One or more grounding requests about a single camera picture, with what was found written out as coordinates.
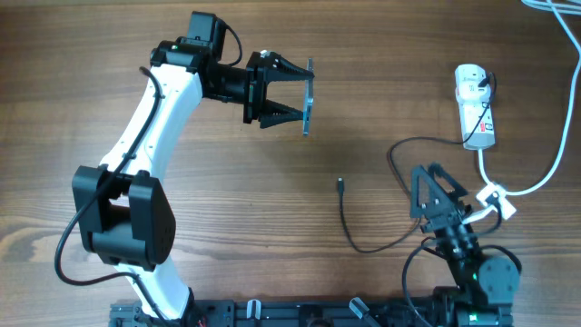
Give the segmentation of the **Galaxy S25 smartphone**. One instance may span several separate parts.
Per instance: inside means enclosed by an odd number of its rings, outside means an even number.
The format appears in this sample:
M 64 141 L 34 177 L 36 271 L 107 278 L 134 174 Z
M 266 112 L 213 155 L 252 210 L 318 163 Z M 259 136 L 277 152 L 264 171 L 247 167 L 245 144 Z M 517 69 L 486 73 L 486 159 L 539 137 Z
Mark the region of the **Galaxy S25 smartphone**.
M 312 106 L 314 103 L 314 78 L 310 78 L 305 82 L 305 92 L 303 101 L 303 125 L 302 134 L 308 136 L 310 133 L 310 120 L 312 115 Z

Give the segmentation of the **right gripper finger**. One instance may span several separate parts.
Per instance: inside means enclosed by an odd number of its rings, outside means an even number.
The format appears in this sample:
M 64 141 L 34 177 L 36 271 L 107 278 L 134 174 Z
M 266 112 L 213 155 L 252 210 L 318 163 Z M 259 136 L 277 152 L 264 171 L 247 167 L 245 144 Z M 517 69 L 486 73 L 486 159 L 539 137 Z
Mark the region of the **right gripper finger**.
M 447 193 L 421 165 L 412 170 L 410 189 L 410 217 L 433 219 L 444 213 Z
M 435 178 L 436 176 L 442 178 L 446 183 L 452 187 L 448 192 L 449 198 L 461 198 L 468 195 L 468 191 L 458 183 L 439 163 L 432 163 L 428 167 L 428 174 Z

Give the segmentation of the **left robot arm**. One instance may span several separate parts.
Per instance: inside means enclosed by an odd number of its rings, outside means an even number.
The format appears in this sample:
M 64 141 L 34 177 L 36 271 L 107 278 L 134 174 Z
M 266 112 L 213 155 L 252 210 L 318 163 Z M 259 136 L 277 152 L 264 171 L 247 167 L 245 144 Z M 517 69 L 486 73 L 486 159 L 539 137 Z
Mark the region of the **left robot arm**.
M 186 35 L 159 43 L 143 69 L 143 98 L 122 136 L 97 166 L 74 174 L 71 226 L 87 252 L 133 285 L 141 300 L 133 324 L 206 323 L 170 255 L 176 221 L 162 188 L 172 151 L 202 99 L 240 104 L 243 121 L 261 128 L 307 124 L 311 117 L 312 67 L 268 50 L 253 53 L 244 68 L 225 64 L 230 31 L 217 15 L 193 12 Z

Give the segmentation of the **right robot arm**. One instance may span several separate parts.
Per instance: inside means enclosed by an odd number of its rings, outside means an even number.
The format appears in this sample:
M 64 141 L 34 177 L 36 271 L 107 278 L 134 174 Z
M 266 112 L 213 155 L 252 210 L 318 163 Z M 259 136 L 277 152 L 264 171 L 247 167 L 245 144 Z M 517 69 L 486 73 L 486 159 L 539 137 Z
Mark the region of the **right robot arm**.
M 432 238 L 415 249 L 404 264 L 401 282 L 409 310 L 423 326 L 511 326 L 512 306 L 522 274 L 522 263 L 503 246 L 480 245 L 478 239 L 498 230 L 516 208 L 506 191 L 488 183 L 477 194 L 483 206 L 473 211 L 462 202 L 468 191 L 437 163 L 412 170 L 410 216 L 426 222 L 423 233 Z M 454 287 L 437 287 L 421 305 L 409 294 L 407 275 L 422 251 L 443 259 Z

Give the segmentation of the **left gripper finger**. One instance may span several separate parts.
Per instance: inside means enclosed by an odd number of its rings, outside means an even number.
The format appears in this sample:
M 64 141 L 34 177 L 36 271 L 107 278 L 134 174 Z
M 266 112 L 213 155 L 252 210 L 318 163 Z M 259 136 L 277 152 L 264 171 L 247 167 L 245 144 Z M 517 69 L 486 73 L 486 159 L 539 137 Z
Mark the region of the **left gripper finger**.
M 265 102 L 259 114 L 261 129 L 270 128 L 279 124 L 301 121 L 302 119 L 302 111 L 271 100 Z
M 313 79 L 313 72 L 298 67 L 276 52 L 266 55 L 266 84 L 273 82 L 296 82 Z

